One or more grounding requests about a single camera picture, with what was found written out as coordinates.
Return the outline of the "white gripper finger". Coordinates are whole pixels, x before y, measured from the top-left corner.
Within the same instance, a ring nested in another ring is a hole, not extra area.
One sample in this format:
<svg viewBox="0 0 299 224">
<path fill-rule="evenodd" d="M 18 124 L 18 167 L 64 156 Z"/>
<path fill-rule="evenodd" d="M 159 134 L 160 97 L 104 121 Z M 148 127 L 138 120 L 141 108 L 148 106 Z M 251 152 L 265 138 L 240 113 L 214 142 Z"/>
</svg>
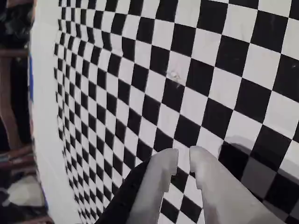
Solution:
<svg viewBox="0 0 299 224">
<path fill-rule="evenodd" d="M 168 148 L 151 157 L 130 212 L 132 224 L 158 222 L 164 193 L 169 191 L 171 177 L 177 173 L 177 168 L 177 149 Z"/>
<path fill-rule="evenodd" d="M 190 171 L 201 190 L 207 224 L 281 224 L 208 150 L 192 146 Z"/>
</svg>

